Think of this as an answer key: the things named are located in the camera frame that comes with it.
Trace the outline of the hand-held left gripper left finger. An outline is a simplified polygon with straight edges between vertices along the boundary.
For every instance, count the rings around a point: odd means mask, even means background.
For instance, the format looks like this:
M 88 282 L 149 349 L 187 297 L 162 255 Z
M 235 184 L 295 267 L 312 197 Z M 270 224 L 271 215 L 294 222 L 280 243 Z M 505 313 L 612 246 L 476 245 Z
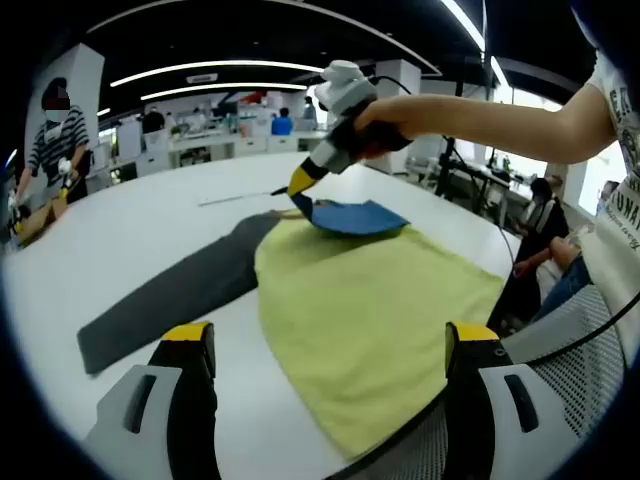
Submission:
M 168 331 L 97 405 L 83 446 L 113 479 L 218 479 L 214 327 Z

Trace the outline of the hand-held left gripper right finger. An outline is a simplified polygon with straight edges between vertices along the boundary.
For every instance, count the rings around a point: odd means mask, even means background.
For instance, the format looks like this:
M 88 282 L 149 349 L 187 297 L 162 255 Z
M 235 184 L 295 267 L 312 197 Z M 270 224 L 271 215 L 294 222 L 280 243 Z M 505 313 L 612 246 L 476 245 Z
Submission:
M 560 396 L 485 326 L 449 322 L 445 344 L 443 477 L 550 478 L 578 446 Z

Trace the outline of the person's right hand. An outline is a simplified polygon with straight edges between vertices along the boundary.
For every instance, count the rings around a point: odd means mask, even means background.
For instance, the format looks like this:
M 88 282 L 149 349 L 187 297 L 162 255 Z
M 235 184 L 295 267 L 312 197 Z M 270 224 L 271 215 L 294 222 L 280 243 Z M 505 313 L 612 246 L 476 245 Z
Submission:
M 417 135 L 411 96 L 383 98 L 370 103 L 353 121 L 357 160 L 377 158 L 407 147 Z

